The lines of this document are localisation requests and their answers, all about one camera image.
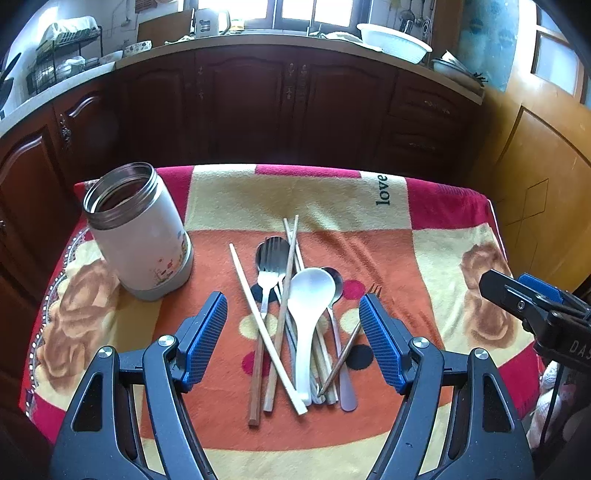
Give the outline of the dark wooden chopstick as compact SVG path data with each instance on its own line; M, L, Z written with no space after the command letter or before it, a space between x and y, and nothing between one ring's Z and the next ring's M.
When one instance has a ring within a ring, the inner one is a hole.
M256 428L259 426L260 421L260 394L262 394L262 383L263 383L263 358L266 348L263 344L263 338L260 334L256 336L256 350L253 356L252 365L252 382L250 383L250 396L249 396L249 421L247 425L249 428Z

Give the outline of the patterned ceramic bowl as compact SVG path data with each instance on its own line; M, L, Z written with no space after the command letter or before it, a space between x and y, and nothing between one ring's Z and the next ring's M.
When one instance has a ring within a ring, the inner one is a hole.
M126 46L123 50L123 57L128 58L131 56L138 55L140 53L149 51L152 48L152 42L150 40L144 40L136 42Z

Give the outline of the white electric kettle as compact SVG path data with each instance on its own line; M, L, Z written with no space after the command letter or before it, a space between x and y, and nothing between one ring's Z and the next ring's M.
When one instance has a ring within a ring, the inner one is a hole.
M228 34L231 18L228 11L217 11L211 8L196 9L193 14L194 36L211 38Z

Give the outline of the light wooden chopstick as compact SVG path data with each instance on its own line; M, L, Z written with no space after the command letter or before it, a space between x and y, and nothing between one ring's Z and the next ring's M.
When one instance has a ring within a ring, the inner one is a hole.
M297 225L298 216L294 218L294 226L288 226L287 219L283 222L284 229L286 229L287 242L290 243L290 251L287 257L287 273L283 278L283 293L281 294L280 300L280 313L277 318L276 334L274 335L273 345L276 348L277 354L280 355L281 349L283 349L283 336L284 332L287 332L286 326L286 314L287 314L287 299L290 297L290 281L294 274L294 256L296 255L297 245ZM263 412L270 414L273 412L274 400L276 399L276 384L277 380L280 380L276 374L276 369L270 367L269 378L267 379L266 394L263 399Z

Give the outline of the yellow wooden door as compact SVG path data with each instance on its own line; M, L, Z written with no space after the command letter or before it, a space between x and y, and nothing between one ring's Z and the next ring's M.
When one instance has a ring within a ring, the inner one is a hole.
M508 263L574 291L590 277L590 70L562 28L518 4L504 91L488 89L470 186L492 200Z

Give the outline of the wooden cutting board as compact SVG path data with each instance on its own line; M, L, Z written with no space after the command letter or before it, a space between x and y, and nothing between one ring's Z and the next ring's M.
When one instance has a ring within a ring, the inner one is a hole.
M150 41L153 47L176 42L191 33L193 15L190 9L145 21L138 26L137 41Z

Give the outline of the black dish rack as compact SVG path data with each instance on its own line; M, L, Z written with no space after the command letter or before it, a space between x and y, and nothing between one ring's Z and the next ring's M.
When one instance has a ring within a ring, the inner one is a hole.
M97 42L103 54L103 31L93 16L57 20L44 31L26 76L27 92L37 95L86 69L82 49Z

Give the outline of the small steel spoon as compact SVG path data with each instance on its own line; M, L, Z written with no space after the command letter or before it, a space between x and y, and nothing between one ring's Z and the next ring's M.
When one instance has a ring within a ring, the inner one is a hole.
M339 274L335 268L325 266L324 270L332 276L335 282L335 295L332 297L332 303L329 305L328 313L329 320L332 323L332 335L334 335L335 342L335 354L338 356L342 355L344 351L344 343L342 343L342 328L339 325L337 315L335 315L335 304L342 298L342 292L344 292L344 280L342 275ZM349 377L349 370L346 367L346 363L342 364L339 369L339 406L342 411L353 412L358 406L358 400L356 399L356 393L353 389L351 377Z

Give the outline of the copper dessert fork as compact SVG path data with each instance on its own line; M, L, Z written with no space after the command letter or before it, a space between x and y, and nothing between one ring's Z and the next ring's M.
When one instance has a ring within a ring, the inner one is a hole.
M348 358L349 353L351 353L353 345L356 341L356 336L359 335L362 327L361 322L356 323L352 333L349 335L348 342L346 342L346 345L342 345L341 337L339 337L339 327L337 321L335 321L334 305L335 302L337 302L339 298L342 297L342 294L345 291L345 281L342 280L341 277L335 277L334 281L335 295L334 298L332 298L331 303L329 303L327 312L329 314L329 322L331 322L332 336L334 336L337 361L335 361L335 364L332 364L331 361L328 361L327 370L325 370L325 376L321 377L322 386L318 390L318 393L324 395L332 387L332 385L335 384L335 380L338 380L339 405L341 405L342 410L351 412L358 406L358 401L356 401L356 393L353 389L351 379L349 378L348 370L346 370L346 359Z

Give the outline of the steel bowl with utensils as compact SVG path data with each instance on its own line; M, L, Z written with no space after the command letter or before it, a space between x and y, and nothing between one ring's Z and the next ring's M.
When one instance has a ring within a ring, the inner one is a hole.
M432 65L435 72L446 76L472 92L479 93L485 87L486 79L478 73L470 72L449 50L441 58L433 59Z

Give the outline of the white wash basin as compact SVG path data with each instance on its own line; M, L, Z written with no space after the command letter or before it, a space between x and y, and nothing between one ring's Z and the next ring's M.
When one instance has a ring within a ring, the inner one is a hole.
M356 28L360 30L365 44L413 64L419 64L433 51L430 45L416 37L388 27L360 23Z

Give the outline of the white dish cloth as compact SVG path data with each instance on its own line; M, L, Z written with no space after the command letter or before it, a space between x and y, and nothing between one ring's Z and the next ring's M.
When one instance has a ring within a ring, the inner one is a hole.
M332 32L332 33L321 33L320 36L324 39L328 39L328 40L338 40L338 41L345 41L345 42L349 42L352 44L356 44L360 47L363 48L367 48L367 49L371 49L373 51L376 52L382 52L382 49L380 47L375 47L372 45L369 45L366 42L363 42L362 39L360 39L360 37L356 37L355 35L349 33L349 32Z

